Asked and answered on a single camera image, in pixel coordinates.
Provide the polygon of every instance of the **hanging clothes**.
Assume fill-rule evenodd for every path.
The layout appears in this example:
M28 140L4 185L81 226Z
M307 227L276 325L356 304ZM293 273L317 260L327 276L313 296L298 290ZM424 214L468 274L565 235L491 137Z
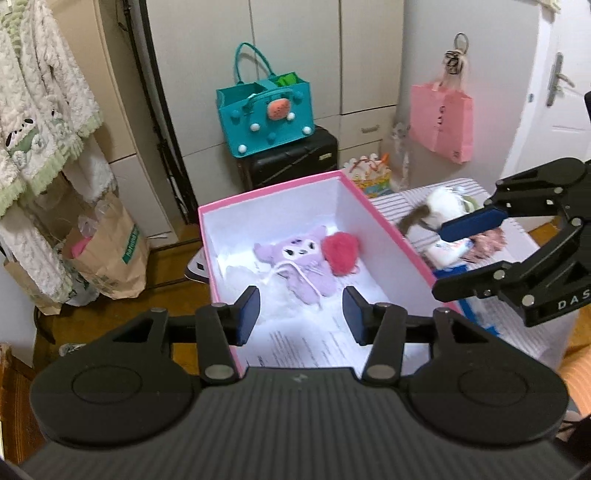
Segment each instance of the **hanging clothes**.
M15 0L1 18L0 69L0 235L40 290L63 303L72 277L17 201L30 202L61 171L87 202L113 188L98 145L84 143L102 116L45 0Z

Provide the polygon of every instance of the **brown paper bag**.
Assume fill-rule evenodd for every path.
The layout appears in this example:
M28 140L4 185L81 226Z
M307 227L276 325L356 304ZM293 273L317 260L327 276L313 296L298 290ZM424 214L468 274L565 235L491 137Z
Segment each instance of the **brown paper bag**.
M35 306L43 315L58 315L61 312L61 303L56 303L44 293L41 293L33 279L18 262L4 260L4 268L14 281L29 295Z
M107 193L105 200L109 208L85 250L72 258L72 246L83 239L73 228L62 254L103 295L136 298L146 286L148 241L115 195Z

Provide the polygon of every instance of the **pink fur toy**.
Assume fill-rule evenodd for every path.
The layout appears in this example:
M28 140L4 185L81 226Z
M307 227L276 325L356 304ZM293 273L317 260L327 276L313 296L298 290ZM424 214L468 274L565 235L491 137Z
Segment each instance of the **pink fur toy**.
M359 258L359 241L350 233L336 232L322 240L322 254L333 275L349 275L355 270Z

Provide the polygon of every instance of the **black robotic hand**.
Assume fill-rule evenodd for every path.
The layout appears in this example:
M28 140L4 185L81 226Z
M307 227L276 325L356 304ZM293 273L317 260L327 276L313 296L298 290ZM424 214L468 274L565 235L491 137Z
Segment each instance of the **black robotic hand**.
M561 158L496 182L485 207L444 223L452 242L501 225L508 217L558 215L561 231L523 262L498 262L442 278L433 296L448 302L498 296L526 326L547 322L591 302L591 160Z

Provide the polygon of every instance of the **purple plush toy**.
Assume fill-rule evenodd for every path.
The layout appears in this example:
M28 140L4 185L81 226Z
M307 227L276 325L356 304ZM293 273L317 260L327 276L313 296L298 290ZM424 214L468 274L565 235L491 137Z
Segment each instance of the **purple plush toy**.
M275 245L255 244L255 255L273 266L287 279L288 288L305 304L319 303L320 297L336 292L335 277L322 255L320 244L326 227L314 228L307 235L288 238Z

